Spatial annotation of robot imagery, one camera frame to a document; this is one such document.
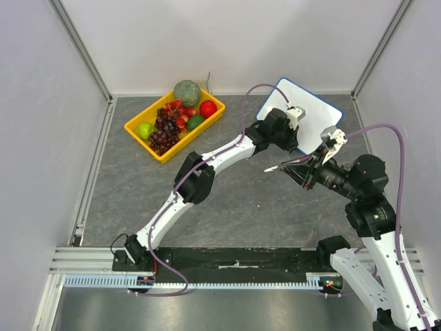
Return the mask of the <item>pink marker cap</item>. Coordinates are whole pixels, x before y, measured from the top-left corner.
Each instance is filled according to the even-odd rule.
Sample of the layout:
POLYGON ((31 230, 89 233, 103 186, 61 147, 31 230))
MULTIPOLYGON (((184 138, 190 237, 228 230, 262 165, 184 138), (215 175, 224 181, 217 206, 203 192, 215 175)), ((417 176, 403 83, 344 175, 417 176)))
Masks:
POLYGON ((311 155, 306 155, 306 156, 303 156, 303 157, 299 158, 298 162, 299 162, 299 163, 306 162, 306 161, 308 161, 310 158, 311 158, 311 155))

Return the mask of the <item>white marker pen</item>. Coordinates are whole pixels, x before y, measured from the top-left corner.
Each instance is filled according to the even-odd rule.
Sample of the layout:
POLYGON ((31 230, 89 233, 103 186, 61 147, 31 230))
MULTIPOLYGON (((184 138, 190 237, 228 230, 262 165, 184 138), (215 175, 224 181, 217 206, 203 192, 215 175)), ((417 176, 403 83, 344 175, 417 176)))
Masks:
POLYGON ((270 167, 270 168, 267 168, 267 169, 265 169, 264 170, 264 172, 273 172, 273 171, 276 171, 276 170, 284 170, 285 169, 285 166, 283 166, 283 165, 275 165, 275 166, 272 166, 272 167, 270 167))

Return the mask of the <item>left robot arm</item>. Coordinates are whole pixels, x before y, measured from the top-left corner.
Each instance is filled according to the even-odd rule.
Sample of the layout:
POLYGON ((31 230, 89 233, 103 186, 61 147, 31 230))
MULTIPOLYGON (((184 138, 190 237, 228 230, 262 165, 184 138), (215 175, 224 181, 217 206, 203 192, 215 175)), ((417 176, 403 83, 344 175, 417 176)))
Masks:
POLYGON ((151 264, 148 251, 157 249, 166 232, 186 211, 203 202, 210 194, 216 175, 233 164, 266 150, 270 145, 291 152, 298 147, 299 121, 302 108, 271 109, 233 141, 205 154, 191 152, 175 177, 173 189, 152 220, 136 234, 127 237, 124 250, 127 263, 136 271, 151 264))

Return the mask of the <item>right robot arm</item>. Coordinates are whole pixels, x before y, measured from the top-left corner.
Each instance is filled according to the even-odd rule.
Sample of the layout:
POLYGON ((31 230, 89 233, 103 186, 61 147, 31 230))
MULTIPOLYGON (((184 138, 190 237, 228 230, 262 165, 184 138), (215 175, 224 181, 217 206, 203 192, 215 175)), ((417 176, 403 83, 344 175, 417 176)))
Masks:
POLYGON ((325 160, 320 146, 306 161, 279 167, 305 190, 320 184, 347 198, 347 220, 362 239, 377 271, 372 275, 359 262, 342 236, 318 242, 316 265, 335 270, 369 311, 374 330, 439 330, 440 318, 424 296, 404 249, 398 213, 387 201, 389 178, 384 161, 371 154, 348 166, 325 160))

